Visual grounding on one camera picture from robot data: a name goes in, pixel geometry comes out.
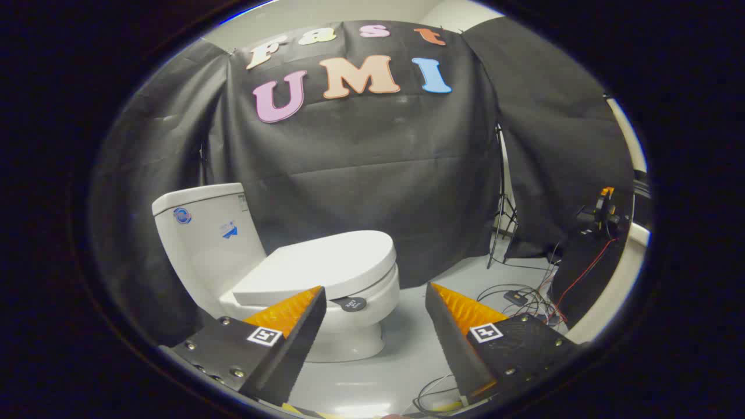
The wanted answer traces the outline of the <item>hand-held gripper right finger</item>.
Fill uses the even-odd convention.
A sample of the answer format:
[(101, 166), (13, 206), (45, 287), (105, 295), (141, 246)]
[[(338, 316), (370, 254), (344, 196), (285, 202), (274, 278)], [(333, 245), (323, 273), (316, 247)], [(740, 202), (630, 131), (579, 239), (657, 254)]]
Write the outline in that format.
[(437, 283), (425, 308), (460, 394), (501, 407), (535, 393), (580, 358), (577, 344), (536, 316), (508, 317)]

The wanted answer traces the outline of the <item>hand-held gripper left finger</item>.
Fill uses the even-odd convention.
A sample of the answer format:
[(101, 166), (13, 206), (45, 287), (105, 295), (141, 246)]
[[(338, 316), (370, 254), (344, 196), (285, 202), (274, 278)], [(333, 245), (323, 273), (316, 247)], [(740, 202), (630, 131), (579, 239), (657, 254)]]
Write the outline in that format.
[(295, 387), (325, 313), (325, 289), (315, 286), (247, 318), (218, 317), (160, 350), (215, 385), (281, 406)]

